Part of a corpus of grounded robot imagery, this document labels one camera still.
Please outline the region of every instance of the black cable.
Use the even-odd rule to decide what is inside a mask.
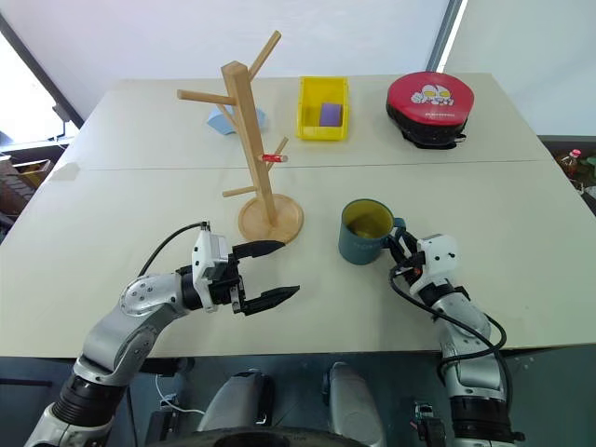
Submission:
[[[437,365],[437,371],[438,372],[441,372],[442,373],[442,368],[447,363],[450,363],[452,361],[477,359],[478,357],[488,356],[489,354],[495,353],[498,349],[500,349],[501,347],[503,347],[505,345],[505,343],[507,342],[507,333],[505,332],[505,329],[503,329],[503,326],[501,326],[499,323],[497,323],[496,321],[494,321],[491,318],[491,316],[489,316],[487,314],[484,314],[484,316],[487,317],[488,320],[491,323],[493,323],[493,325],[501,333],[501,338],[500,338],[499,342],[496,345],[494,345],[494,347],[496,349],[492,349],[492,348],[489,347],[488,349],[485,349],[483,351],[473,352],[471,354],[460,354],[460,355],[457,355],[457,356],[445,357],[444,359],[442,359],[439,362],[439,365]]]
[[[471,327],[469,327],[466,323],[453,318],[453,317],[449,317],[448,315],[445,315],[435,309],[433,309],[432,307],[429,307],[423,303],[419,303],[418,301],[416,301],[412,296],[410,296],[408,293],[406,293],[405,291],[403,291],[402,289],[400,289],[398,287],[398,285],[395,283],[395,277],[396,277],[396,272],[401,270],[401,266],[400,265],[396,265],[395,267],[393,267],[390,271],[389,271],[389,286],[391,287],[391,289],[393,289],[393,291],[395,293],[397,293],[399,296],[401,296],[403,299],[405,299],[406,301],[408,301],[409,303],[415,305],[416,307],[419,307],[420,309],[428,312],[429,314],[434,315],[437,318],[442,318],[445,321],[449,321],[450,323],[454,324],[455,326],[463,329],[464,331],[467,331],[469,333],[471,333],[472,335],[474,335],[476,338],[478,338],[481,342],[483,342],[485,345],[488,346],[487,349],[483,349],[482,351],[478,351],[478,352],[474,352],[471,354],[462,354],[459,356],[452,356],[452,357],[448,357],[446,359],[442,360],[442,364],[445,364],[447,362],[452,362],[452,361],[456,361],[456,360],[460,360],[460,359],[477,359],[479,357],[484,357],[484,356],[488,356],[491,354],[494,354],[494,357],[497,361],[497,363],[499,364],[500,368],[503,370],[503,374],[505,375],[505,392],[506,392],[506,404],[507,404],[507,409],[509,411],[510,407],[511,407],[511,402],[513,400],[513,387],[511,384],[511,373],[508,369],[508,365],[505,362],[505,359],[503,359],[503,356],[501,355],[501,352],[499,351],[499,349],[505,344],[505,342],[507,341],[507,333],[505,332],[505,329],[503,329],[503,327],[496,323],[496,321],[494,321],[494,319],[492,319],[491,317],[489,317],[488,315],[486,315],[486,317],[489,319],[489,321],[491,321],[493,324],[495,324],[496,328],[501,332],[501,340],[499,340],[499,342],[496,345],[493,345],[486,337],[484,337],[481,333],[479,333],[478,331],[472,329]],[[444,377],[443,377],[443,373],[442,373],[442,365],[440,363],[440,369],[438,367],[437,369],[437,373],[439,375],[440,380],[444,382]]]
[[[134,447],[139,447],[139,437],[137,436],[137,425],[134,422],[134,412],[132,411],[132,396],[130,395],[130,386],[127,388],[127,407],[129,407],[130,426],[132,427],[132,438]]]
[[[147,260],[147,262],[145,263],[145,265],[142,267],[141,271],[139,272],[139,275],[137,275],[138,277],[143,276],[145,273],[147,273],[147,269],[149,268],[149,266],[151,265],[151,263],[154,261],[154,259],[157,257],[157,255],[159,254],[160,251],[162,251],[162,249],[169,244],[169,242],[174,239],[175,237],[177,237],[180,233],[183,233],[186,230],[190,230],[191,228],[197,228],[198,226],[204,226],[207,225],[206,222],[197,222],[197,223],[191,223],[190,225],[187,226],[183,226],[182,228],[174,231],[171,235],[169,235],[168,237],[166,237],[164,239],[164,241],[159,244],[159,246],[155,249],[155,251],[153,253],[151,253],[151,256],[149,256],[149,259]]]

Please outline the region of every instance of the red bag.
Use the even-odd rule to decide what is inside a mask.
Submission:
[[[474,93],[456,77],[435,72],[407,74],[389,87],[387,113],[406,140],[422,149],[452,149],[466,138],[462,130]]]

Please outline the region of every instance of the yellow basket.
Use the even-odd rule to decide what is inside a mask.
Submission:
[[[321,127],[320,108],[324,102],[342,105],[339,127]],[[296,117],[296,136],[303,140],[343,140],[347,137],[349,106],[346,77],[304,76],[300,79],[300,100]]]

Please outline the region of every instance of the blue object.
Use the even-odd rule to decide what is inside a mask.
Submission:
[[[342,104],[324,102],[320,106],[320,120],[322,128],[339,128],[342,125]]]
[[[230,113],[231,116],[234,116],[234,108],[231,105],[225,105],[224,107]],[[257,109],[257,120],[259,121],[260,130],[263,130],[264,128],[264,119],[264,112],[261,109]],[[229,133],[235,132],[230,122],[217,107],[213,107],[213,110],[211,110],[209,118],[207,119],[207,124],[209,124],[212,128],[220,132],[222,135],[227,135]]]

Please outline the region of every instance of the wooden mug tree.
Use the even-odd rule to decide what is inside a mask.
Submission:
[[[242,236],[247,240],[274,239],[287,243],[300,232],[304,213],[294,200],[288,196],[273,194],[271,191],[269,170],[274,163],[264,160],[267,155],[263,150],[251,88],[251,80],[263,66],[280,38],[281,33],[275,31],[250,68],[238,61],[222,67],[228,96],[178,90],[178,98],[215,103],[242,141],[244,155],[251,171],[252,186],[223,192],[224,197],[256,193],[256,197],[247,202],[238,215],[238,227]],[[231,105],[234,108],[234,115],[228,113],[225,105]],[[287,142],[288,139],[284,137],[275,156],[281,154]]]

